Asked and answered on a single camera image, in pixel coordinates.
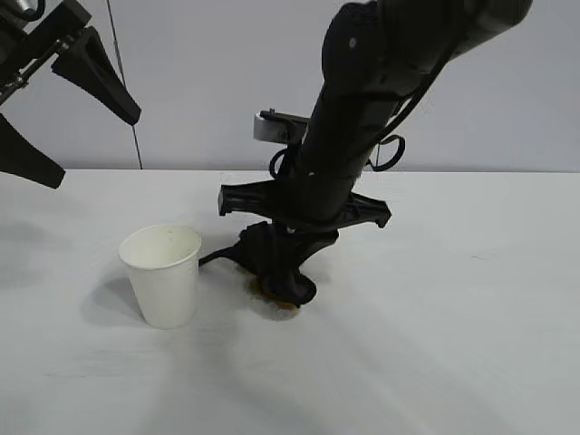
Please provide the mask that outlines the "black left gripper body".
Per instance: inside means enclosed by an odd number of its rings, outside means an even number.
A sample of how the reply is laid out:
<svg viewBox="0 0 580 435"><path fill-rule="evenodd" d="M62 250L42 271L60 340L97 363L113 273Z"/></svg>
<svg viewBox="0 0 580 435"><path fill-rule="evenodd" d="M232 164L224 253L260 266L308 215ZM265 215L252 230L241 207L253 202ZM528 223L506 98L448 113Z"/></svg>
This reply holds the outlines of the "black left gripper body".
<svg viewBox="0 0 580 435"><path fill-rule="evenodd" d="M48 10L45 1L1 3L1 102L27 86L52 57L70 49L91 14L77 1Z"/></svg>

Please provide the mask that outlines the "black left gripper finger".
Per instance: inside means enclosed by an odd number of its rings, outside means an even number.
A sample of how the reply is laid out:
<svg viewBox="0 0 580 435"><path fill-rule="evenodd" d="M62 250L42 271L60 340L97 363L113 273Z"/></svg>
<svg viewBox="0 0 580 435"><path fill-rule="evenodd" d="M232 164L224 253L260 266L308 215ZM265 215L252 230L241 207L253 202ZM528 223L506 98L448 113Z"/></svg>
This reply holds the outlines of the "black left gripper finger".
<svg viewBox="0 0 580 435"><path fill-rule="evenodd" d="M141 108L115 72L94 27L82 29L51 68L56 75L89 93L129 125L139 121Z"/></svg>
<svg viewBox="0 0 580 435"><path fill-rule="evenodd" d="M51 189L58 189L65 170L32 146L1 115L1 171L28 179Z"/></svg>

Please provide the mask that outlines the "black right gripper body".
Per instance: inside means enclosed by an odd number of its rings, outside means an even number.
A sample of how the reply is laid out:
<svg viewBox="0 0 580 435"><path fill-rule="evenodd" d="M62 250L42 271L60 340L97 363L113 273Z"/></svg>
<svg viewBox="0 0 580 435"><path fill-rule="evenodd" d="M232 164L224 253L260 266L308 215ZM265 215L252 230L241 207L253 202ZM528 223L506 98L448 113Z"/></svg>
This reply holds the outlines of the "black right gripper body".
<svg viewBox="0 0 580 435"><path fill-rule="evenodd" d="M218 212L256 214L306 232L327 232L365 222L384 227L385 202L353 193L376 135L391 117L386 84L360 89L326 82L303 143L284 158L275 179L224 185Z"/></svg>

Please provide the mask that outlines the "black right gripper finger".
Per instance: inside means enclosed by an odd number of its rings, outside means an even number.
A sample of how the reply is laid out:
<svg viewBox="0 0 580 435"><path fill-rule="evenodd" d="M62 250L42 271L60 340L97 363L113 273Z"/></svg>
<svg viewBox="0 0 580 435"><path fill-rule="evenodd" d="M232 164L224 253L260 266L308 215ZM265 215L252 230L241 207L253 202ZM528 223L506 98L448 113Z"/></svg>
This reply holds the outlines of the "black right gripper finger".
<svg viewBox="0 0 580 435"><path fill-rule="evenodd" d="M337 230L306 232L280 227L280 272L294 272L311 256L332 246L339 237Z"/></svg>

